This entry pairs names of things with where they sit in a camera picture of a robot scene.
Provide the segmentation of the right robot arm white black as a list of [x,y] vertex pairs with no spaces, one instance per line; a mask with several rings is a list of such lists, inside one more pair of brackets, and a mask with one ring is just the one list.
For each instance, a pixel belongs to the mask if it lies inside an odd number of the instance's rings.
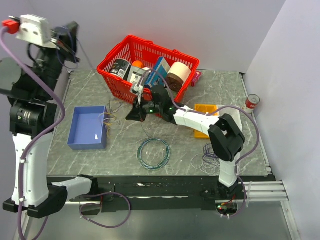
[[233,117],[195,111],[172,99],[162,85],[151,88],[151,100],[145,100],[139,93],[126,116],[128,121],[144,122],[147,115],[160,114],[168,123],[197,130],[210,139],[213,152],[219,158],[218,193],[223,199],[230,199],[236,193],[238,177],[236,161],[241,156],[246,141]]

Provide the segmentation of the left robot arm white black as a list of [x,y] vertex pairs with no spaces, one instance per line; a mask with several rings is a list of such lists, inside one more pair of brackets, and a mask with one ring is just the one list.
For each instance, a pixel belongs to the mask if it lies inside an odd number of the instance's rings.
[[39,49],[32,66],[21,62],[11,51],[0,62],[0,93],[11,105],[9,130],[16,151],[13,194],[2,205],[7,212],[26,211],[28,216],[41,219],[59,212],[69,200],[83,196],[93,201],[99,195],[98,180],[93,176],[47,181],[49,145],[55,127],[66,115],[55,88],[64,63],[79,62],[78,29],[75,21],[55,28],[16,18],[2,23],[2,37],[16,35]]

